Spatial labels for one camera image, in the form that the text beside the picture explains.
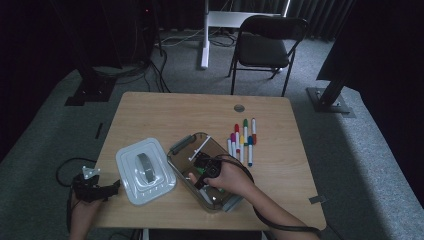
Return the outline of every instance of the container lid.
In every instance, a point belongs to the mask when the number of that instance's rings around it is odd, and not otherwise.
[[[116,163],[128,199],[134,205],[146,204],[175,187],[174,172],[155,138],[120,149]]]

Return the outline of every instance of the green marker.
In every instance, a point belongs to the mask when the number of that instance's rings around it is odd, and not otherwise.
[[[244,146],[248,146],[249,143],[247,142],[247,127],[248,127],[248,121],[247,119],[244,119],[243,121],[243,131],[244,131]]]

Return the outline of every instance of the white desk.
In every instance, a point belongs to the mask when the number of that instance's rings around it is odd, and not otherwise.
[[[253,15],[281,16],[281,14],[248,13],[248,12],[220,12],[209,11],[209,0],[205,0],[205,34],[203,40],[202,65],[208,68],[209,63],[209,27],[239,28],[243,21]]]

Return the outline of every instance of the small electronic device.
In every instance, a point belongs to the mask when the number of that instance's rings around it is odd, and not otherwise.
[[[75,197],[79,201],[91,203],[96,200],[107,201],[109,197],[118,194],[121,181],[117,180],[110,186],[100,187],[99,182],[100,169],[82,168],[82,173],[76,175],[72,180],[69,197],[66,209],[66,225],[68,232],[71,229],[72,211],[75,206],[72,206],[72,192],[75,192]]]
[[[225,189],[208,186],[203,181],[205,178],[219,176],[222,162],[217,156],[228,156],[228,152],[208,134],[195,133],[171,147],[168,152],[168,163],[201,206],[210,212],[220,210],[227,212],[243,198]],[[189,173],[193,173],[198,179],[196,183],[191,182]]]

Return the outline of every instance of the black curtain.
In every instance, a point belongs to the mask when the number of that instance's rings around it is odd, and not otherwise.
[[[56,2],[66,9],[90,65],[120,67],[150,58],[156,39],[151,1]],[[50,0],[1,1],[0,33],[1,161],[76,64]]]
[[[317,78],[346,81],[361,94],[421,205],[423,23],[420,0],[357,0]]]

